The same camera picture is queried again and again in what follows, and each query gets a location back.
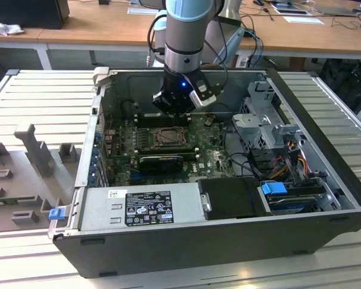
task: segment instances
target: computer case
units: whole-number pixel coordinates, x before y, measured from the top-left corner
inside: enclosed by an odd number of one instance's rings
[[[0,1],[0,22],[22,28],[60,29],[69,13],[67,0]]]

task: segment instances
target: warning label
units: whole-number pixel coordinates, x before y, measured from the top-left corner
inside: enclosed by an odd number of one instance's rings
[[[126,194],[126,226],[174,223],[170,191]]]

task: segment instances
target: wooden desk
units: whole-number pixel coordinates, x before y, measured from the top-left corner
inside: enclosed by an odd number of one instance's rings
[[[317,0],[327,5],[349,5],[356,2]],[[259,8],[246,0],[243,13],[255,14]],[[112,2],[98,5],[97,2],[69,1],[70,16],[61,30],[26,29],[18,36],[0,36],[0,47],[35,49],[44,69],[52,69],[48,59],[49,49],[74,49],[88,51],[147,51],[147,30],[154,16],[127,14],[129,4]],[[331,26],[332,17],[319,17],[325,25],[288,23],[283,17],[275,21],[263,11],[252,16],[257,35],[264,41],[264,55],[314,58],[361,59],[361,28],[348,30]],[[355,18],[337,17],[349,25]],[[248,18],[246,25],[251,27]],[[244,39],[239,54],[247,57],[254,50],[254,41]]]
[[[147,46],[153,15],[127,14],[129,4],[69,1],[70,16],[60,30],[43,30],[45,43]]]
[[[337,6],[341,4],[348,8],[355,8],[356,2],[352,1],[325,1],[317,0],[319,5]],[[254,20],[257,35],[264,42],[265,55],[296,56],[296,57],[320,57],[320,58],[361,58],[361,28],[348,30],[341,25],[332,26],[333,17],[321,17],[315,11],[316,18],[324,22],[324,25],[289,23],[266,3],[265,7],[273,15],[272,21],[268,13],[261,11],[258,16],[251,16]],[[248,6],[242,6],[241,15],[256,14],[259,8],[252,2]],[[251,28],[248,17],[243,18],[245,24]],[[350,21],[360,22],[355,17],[337,17],[337,21],[353,27]],[[240,49],[254,47],[253,43],[243,40]]]

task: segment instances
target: robotic arm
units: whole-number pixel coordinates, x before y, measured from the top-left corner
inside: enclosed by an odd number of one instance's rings
[[[207,26],[223,9],[224,0],[137,1],[145,7],[167,10],[164,79],[153,103],[169,116],[213,103],[223,86],[210,85],[200,70],[200,60]]]

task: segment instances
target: yellow wire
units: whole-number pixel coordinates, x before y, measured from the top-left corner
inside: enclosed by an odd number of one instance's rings
[[[273,176],[271,176],[270,178],[273,179],[273,178],[281,175],[281,174],[282,174],[284,171],[286,171],[287,169],[288,169],[287,166],[282,167],[282,169],[280,169],[278,172],[276,172],[276,173],[275,173]]]

